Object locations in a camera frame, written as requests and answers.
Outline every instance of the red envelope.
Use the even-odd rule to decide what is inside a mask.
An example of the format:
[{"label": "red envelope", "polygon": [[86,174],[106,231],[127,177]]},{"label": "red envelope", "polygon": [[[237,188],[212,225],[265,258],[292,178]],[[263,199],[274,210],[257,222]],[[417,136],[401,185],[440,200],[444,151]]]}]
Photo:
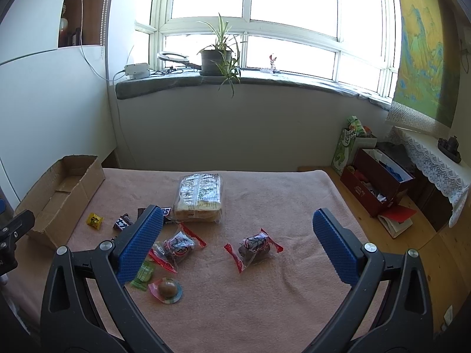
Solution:
[{"label": "red envelope", "polygon": [[398,223],[403,223],[407,219],[409,219],[412,215],[414,215],[417,211],[411,208],[407,208],[404,206],[394,206],[388,208],[386,211],[380,213],[381,216],[384,216],[388,219],[395,220]]}]

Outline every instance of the brown open cardboard box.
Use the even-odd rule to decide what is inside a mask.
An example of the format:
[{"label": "brown open cardboard box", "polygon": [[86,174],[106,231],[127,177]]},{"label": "brown open cardboard box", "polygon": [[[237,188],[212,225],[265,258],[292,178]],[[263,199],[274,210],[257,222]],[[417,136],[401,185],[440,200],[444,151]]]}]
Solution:
[{"label": "brown open cardboard box", "polygon": [[74,228],[105,173],[98,158],[65,156],[34,184],[15,210],[29,209],[36,222],[28,235],[52,249],[67,244]]},{"label": "brown open cardboard box", "polygon": [[[382,155],[381,161],[400,174],[403,181],[399,182],[377,162],[370,155],[373,152],[380,153]],[[340,180],[372,217],[376,217],[387,208],[398,204],[407,193],[407,189],[414,184],[413,176],[409,175],[391,158],[377,149],[359,149],[353,161],[353,166],[360,170],[371,184],[386,197],[386,201],[380,202],[348,168],[343,170]]]}]

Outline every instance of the pink tablecloth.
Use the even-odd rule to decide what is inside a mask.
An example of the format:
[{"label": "pink tablecloth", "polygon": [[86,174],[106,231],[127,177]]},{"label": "pink tablecloth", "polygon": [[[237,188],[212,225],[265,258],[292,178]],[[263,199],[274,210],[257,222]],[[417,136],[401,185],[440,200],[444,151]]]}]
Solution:
[{"label": "pink tablecloth", "polygon": [[[208,243],[179,266],[183,287],[175,304],[162,304],[149,291],[127,288],[159,336],[180,352],[300,352],[332,317],[350,286],[336,275],[312,230],[312,214],[327,207],[362,241],[366,237],[323,171],[306,173],[220,172],[224,180],[222,224],[189,224]],[[103,182],[69,240],[72,251],[93,249],[117,234],[113,223],[138,207],[171,206],[183,173],[105,169]],[[105,220],[99,231],[85,224],[88,213]],[[284,252],[239,274],[224,250],[263,227]],[[166,225],[160,239],[176,225]],[[52,252],[27,237],[18,243],[19,266],[6,290],[39,321]],[[156,269],[153,278],[172,274]],[[97,297],[95,285],[92,293]],[[378,308],[379,299],[372,307]],[[98,310],[110,332],[117,330],[104,305]],[[366,332],[369,312],[360,332]]]}]

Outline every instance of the packaged bread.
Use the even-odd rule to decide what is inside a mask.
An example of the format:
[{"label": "packaged bread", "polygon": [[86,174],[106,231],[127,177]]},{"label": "packaged bread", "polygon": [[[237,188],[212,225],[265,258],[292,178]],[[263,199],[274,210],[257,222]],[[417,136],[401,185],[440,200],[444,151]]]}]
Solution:
[{"label": "packaged bread", "polygon": [[219,174],[192,174],[181,178],[172,207],[179,222],[219,222],[222,217]]}]

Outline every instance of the window sill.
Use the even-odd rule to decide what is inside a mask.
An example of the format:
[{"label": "window sill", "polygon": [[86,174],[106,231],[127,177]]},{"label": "window sill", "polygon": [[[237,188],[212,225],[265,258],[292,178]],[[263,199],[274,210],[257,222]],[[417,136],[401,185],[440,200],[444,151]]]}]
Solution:
[{"label": "window sill", "polygon": [[[187,69],[180,74],[151,76],[146,79],[126,80],[116,84],[116,96],[119,100],[139,97],[175,87],[200,86],[202,84],[220,84],[223,77],[201,76],[199,72]],[[269,74],[259,70],[242,70],[241,84],[269,84],[278,86],[301,87],[305,89],[328,91],[348,97],[368,99],[371,103],[389,110],[391,103],[380,95],[343,83],[302,76],[291,73]]]}]

